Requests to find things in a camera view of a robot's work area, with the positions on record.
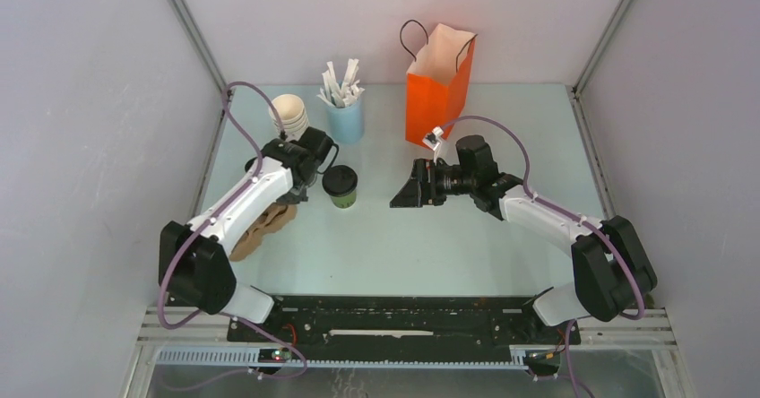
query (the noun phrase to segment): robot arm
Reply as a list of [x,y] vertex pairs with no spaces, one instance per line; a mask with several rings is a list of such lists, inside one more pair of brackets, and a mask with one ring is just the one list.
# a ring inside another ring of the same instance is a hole
[[159,283],[178,249],[208,220],[210,225],[177,264],[168,283],[169,293],[211,315],[224,312],[263,322],[274,305],[272,297],[239,283],[228,256],[271,203],[296,204],[308,199],[307,188],[314,183],[316,170],[332,147],[333,140],[312,127],[295,142],[267,143],[262,148],[258,175],[250,167],[212,208],[186,225],[172,221],[164,227],[160,236]]
[[[483,212],[501,221],[519,223],[571,256],[574,281],[545,290],[523,308],[544,325],[589,315],[608,322],[635,301],[620,266],[608,260],[606,247],[590,229],[535,202],[525,194],[520,178],[499,172],[490,147],[480,135],[465,136],[456,143],[459,165],[438,159],[444,148],[442,132],[434,131],[424,140],[433,149],[435,159],[414,160],[410,179],[392,199],[392,208],[442,205],[448,195],[467,194]],[[630,221],[620,216],[609,221],[585,220],[609,237],[642,293],[657,285],[652,265]]]

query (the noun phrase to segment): metal frame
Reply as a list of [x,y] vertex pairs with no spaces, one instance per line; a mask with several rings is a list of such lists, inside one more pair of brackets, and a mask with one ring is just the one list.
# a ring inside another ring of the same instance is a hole
[[617,7],[612,13],[612,17],[610,17],[609,22],[607,23],[607,27],[604,28],[604,32],[602,32],[599,42],[597,42],[592,55],[589,57],[589,60],[586,62],[586,66],[583,68],[581,75],[578,77],[578,81],[575,83],[574,90],[578,92],[579,95],[583,93],[583,90],[585,90],[586,86],[588,85],[597,64],[601,60],[601,57],[604,55],[604,52],[607,50],[607,46],[612,40],[612,37],[615,36],[615,32],[618,31],[620,24],[623,22],[623,18],[626,16],[628,9],[631,7],[631,4],[633,2],[634,0],[620,0],[620,2],[617,3]]
[[[605,180],[603,163],[594,146],[592,129],[583,111],[582,94],[633,1],[620,0],[599,43],[584,67],[578,82],[573,88],[568,88],[568,97],[583,139],[583,146],[589,159],[604,214],[607,217],[615,214],[614,199]],[[175,10],[177,18],[185,29],[188,38],[190,38],[194,48],[203,60],[206,69],[221,91],[226,82],[207,43],[203,39],[197,23],[192,14],[190,14],[185,0],[169,0],[169,2]],[[202,187],[198,191],[198,199],[193,207],[194,212],[201,206],[200,202],[203,199],[205,191],[204,182],[208,177],[208,173],[211,172],[216,145],[223,130],[222,120],[221,118],[216,135],[214,136],[212,151],[206,161],[206,173],[201,182]],[[168,320],[176,322],[191,311],[192,309],[190,308],[167,307]],[[137,343],[135,344],[121,396],[126,398],[143,398],[147,396],[153,369],[156,365],[172,363],[247,367],[250,365],[250,360],[252,360],[251,355],[254,355],[257,349],[271,345],[269,343],[227,342],[228,327],[229,320],[227,317],[201,315],[194,319],[189,327],[169,331],[159,325],[156,309],[149,308],[146,312]],[[639,321],[630,321],[621,317],[608,323],[602,323],[595,319],[581,319],[578,322],[578,327],[580,328],[582,341],[581,344],[573,346],[573,350],[650,350],[655,361],[665,398],[694,396],[694,390],[680,358],[675,336],[670,328],[670,322],[665,310],[647,310],[646,317]],[[441,367],[433,367],[432,365],[420,365],[419,367],[408,364],[404,365],[406,365],[406,368],[525,369],[526,367],[522,365],[522,357],[527,352],[549,350],[550,347],[536,345],[510,346],[510,351],[515,355],[512,364],[438,364],[442,365]],[[314,368],[356,368],[364,367],[365,365],[367,368],[397,368],[400,366],[393,363],[363,364],[362,362],[345,361],[309,361],[309,365]]]
[[190,209],[189,217],[195,217],[203,208],[203,199],[206,196],[206,190],[208,189],[207,183],[212,174],[213,164],[216,160],[219,144],[221,143],[222,131],[224,131],[224,114],[223,111],[220,111],[219,120],[216,123],[216,129],[214,130],[214,135],[212,137],[212,143],[209,146],[209,152],[206,154],[206,159],[203,162],[203,175],[201,176],[201,180],[198,182],[198,188],[195,191],[198,195],[195,197],[193,206]]
[[[167,307],[167,318],[176,322],[193,308]],[[639,321],[622,317],[611,322],[588,318],[578,321],[581,344],[572,351],[649,350],[652,352],[666,398],[692,396],[690,384],[670,328],[665,310],[647,310]],[[227,342],[229,319],[225,316],[200,315],[188,327],[162,328],[155,307],[149,308],[135,345],[130,371],[122,397],[143,398],[149,391],[153,369],[158,365],[250,367],[261,348],[278,347],[276,343]],[[442,369],[527,369],[523,358],[529,352],[551,350],[549,345],[513,345],[513,362],[501,364],[404,364],[362,361],[309,360],[311,368],[442,368]],[[297,361],[290,365],[298,366]],[[272,364],[255,364],[269,366]]]
[[203,34],[201,33],[201,29],[198,27],[198,23],[195,22],[195,18],[193,18],[193,15],[190,13],[187,2],[185,2],[185,0],[168,0],[168,2],[174,10],[174,13],[177,15],[179,24],[181,24],[182,28],[185,30],[187,38],[190,39],[190,42],[193,44],[193,48],[195,48],[198,56],[203,61],[203,64],[206,66],[206,70],[214,80],[217,88],[219,88],[219,91],[224,90],[224,86],[227,85],[227,82],[225,81],[224,75],[222,75],[221,69],[219,68],[219,65],[217,65],[216,60],[214,59],[213,54],[209,49],[209,45],[203,38]]

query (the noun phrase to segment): white paper cup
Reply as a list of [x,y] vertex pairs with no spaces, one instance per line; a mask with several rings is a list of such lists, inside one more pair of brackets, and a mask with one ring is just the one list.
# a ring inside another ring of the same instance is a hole
[[[298,123],[306,115],[306,106],[304,101],[296,95],[284,94],[272,100],[272,105],[277,109],[284,125]],[[269,108],[269,116],[272,122],[277,125],[277,117],[274,110]]]
[[[292,132],[294,130],[300,129],[301,126],[303,125],[309,125],[309,120],[308,120],[308,117],[306,116],[303,116],[296,122],[283,124],[283,129],[285,130],[285,133],[288,133],[288,132]],[[272,121],[272,126],[274,127],[275,131],[277,132],[280,131],[280,127],[277,125],[276,120]]]
[[296,140],[300,139],[301,135],[304,134],[304,132],[307,130],[308,126],[309,126],[309,123],[306,120],[306,121],[302,122],[298,126],[294,126],[294,127],[285,129],[285,135],[286,135],[285,139],[288,140],[288,141],[296,141]]

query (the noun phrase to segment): table surface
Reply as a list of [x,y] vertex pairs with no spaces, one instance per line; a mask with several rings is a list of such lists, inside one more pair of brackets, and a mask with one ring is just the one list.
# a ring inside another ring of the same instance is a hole
[[[247,259],[232,263],[237,279],[279,294],[517,296],[573,279],[569,258],[531,231],[478,210],[469,196],[445,205],[391,209],[412,160],[432,152],[404,140],[405,86],[367,85],[366,133],[341,145],[336,164],[358,173],[357,202],[335,208],[320,181],[294,221],[269,234]],[[311,125],[329,134],[318,86],[272,86],[270,98],[292,93],[306,103]],[[261,145],[277,134],[263,100],[240,88],[232,113]],[[473,84],[463,115],[492,117],[510,127],[531,157],[531,187],[572,211],[602,217],[600,200],[566,88],[560,84]],[[242,177],[253,149],[225,122],[203,195],[209,208]],[[449,141],[482,134],[502,171],[521,177],[523,158],[504,133],[461,122]],[[456,163],[453,145],[445,159]]]

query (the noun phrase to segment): black bag handle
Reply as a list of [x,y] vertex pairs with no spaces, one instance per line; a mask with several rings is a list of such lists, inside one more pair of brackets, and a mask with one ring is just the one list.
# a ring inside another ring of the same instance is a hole
[[459,55],[461,55],[461,54],[462,54],[462,52],[464,51],[464,49],[465,49],[465,48],[467,48],[467,46],[469,46],[469,45],[470,45],[470,43],[471,43],[471,42],[472,42],[472,41],[475,39],[475,37],[477,37],[477,36],[478,36],[478,34],[477,34],[477,33],[476,33],[475,35],[472,35],[472,38],[470,38],[470,40],[469,40],[469,41],[467,41],[467,42],[465,42],[465,43],[464,43],[464,45],[462,46],[462,49],[461,49],[461,50],[459,50],[459,54],[457,54],[457,55],[456,55],[456,61],[453,63],[453,64],[454,64],[454,67],[453,67],[453,71],[454,71],[455,73],[456,73],[457,71],[459,71]]
[[425,26],[422,26],[422,23],[420,23],[420,22],[418,22],[418,21],[416,21],[416,20],[414,20],[414,19],[409,19],[409,20],[407,20],[407,21],[406,21],[406,22],[405,22],[405,23],[402,25],[402,29],[401,29],[401,30],[399,30],[399,41],[401,41],[401,42],[402,42],[402,47],[404,47],[404,50],[406,50],[406,52],[407,52],[407,53],[409,53],[409,54],[410,54],[412,57],[414,57],[414,61],[415,61],[415,62],[417,62],[417,57],[416,57],[416,56],[414,55],[414,53],[412,53],[412,52],[411,52],[411,50],[409,50],[409,48],[407,48],[407,47],[406,47],[406,45],[403,43],[403,36],[402,36],[402,34],[403,34],[403,30],[404,30],[404,28],[406,27],[406,25],[407,25],[407,24],[409,24],[409,23],[412,23],[412,22],[415,22],[415,23],[417,23],[417,24],[419,25],[419,27],[420,27],[420,28],[422,28],[422,31],[423,31],[423,32],[425,32],[425,44],[429,44],[429,43],[430,43],[430,37],[428,36],[428,31],[427,31],[427,30],[425,30]]

